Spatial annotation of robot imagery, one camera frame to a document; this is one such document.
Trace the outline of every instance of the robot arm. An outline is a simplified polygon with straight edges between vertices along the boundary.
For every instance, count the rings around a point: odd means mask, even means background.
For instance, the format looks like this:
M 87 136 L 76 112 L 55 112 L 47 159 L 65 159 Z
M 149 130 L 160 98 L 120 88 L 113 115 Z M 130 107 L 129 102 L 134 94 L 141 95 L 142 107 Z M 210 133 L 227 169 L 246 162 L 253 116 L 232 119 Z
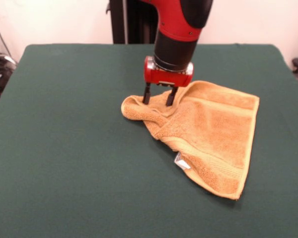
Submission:
M 185 87 L 193 77 L 190 63 L 213 0 L 142 0 L 158 11 L 158 32 L 154 56 L 146 57 L 143 103 L 150 99 L 150 84 L 173 87 L 167 106 L 172 105 L 178 87 Z

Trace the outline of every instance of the terry cloth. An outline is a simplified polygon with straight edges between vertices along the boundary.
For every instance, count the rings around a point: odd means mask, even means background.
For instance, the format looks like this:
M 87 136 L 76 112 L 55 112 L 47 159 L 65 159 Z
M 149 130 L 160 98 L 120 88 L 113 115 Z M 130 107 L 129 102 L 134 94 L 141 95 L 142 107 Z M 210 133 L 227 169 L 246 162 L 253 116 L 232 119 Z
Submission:
M 179 88 L 171 107 L 170 91 L 151 97 L 126 98 L 123 115 L 143 120 L 151 135 L 188 164 L 185 174 L 215 195 L 238 199 L 248 173 L 259 98 L 195 81 Z

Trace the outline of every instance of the black cable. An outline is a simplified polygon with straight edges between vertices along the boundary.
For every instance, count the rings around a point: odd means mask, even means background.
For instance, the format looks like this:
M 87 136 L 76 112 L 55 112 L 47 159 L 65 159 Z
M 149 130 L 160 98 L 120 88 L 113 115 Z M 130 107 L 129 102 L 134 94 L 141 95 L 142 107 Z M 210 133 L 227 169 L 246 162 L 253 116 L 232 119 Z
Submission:
M 2 37 L 2 35 L 1 35 L 1 32 L 0 32 L 0 39 L 1 39 L 1 41 L 2 41 L 2 43 L 3 43 L 3 45 L 4 45 L 4 47 L 5 47 L 6 51 L 8 52 L 9 56 L 11 56 L 11 53 L 10 53 L 9 49 L 8 49 L 8 47 L 6 46 L 5 41 L 3 40 L 3 37 Z

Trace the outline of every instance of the white label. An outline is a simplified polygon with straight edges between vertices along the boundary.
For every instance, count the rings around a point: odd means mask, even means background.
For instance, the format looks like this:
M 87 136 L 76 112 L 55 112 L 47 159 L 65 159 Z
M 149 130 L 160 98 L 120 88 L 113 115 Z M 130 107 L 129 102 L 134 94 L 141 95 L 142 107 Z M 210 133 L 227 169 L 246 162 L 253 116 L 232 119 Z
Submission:
M 179 152 L 174 159 L 174 162 L 177 166 L 179 166 L 183 170 L 188 170 L 191 167 L 181 158 L 181 153 Z

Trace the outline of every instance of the table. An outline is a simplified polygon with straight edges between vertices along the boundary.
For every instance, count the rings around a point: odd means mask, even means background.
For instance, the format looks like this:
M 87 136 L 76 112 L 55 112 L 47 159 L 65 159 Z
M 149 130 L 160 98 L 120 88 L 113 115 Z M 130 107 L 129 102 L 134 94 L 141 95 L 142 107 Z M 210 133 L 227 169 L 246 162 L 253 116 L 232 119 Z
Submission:
M 33 45 L 0 99 L 0 238 L 298 237 L 298 82 L 272 45 L 202 45 L 195 79 L 260 97 L 238 201 L 120 105 L 153 45 Z M 163 87 L 152 87 L 157 94 Z

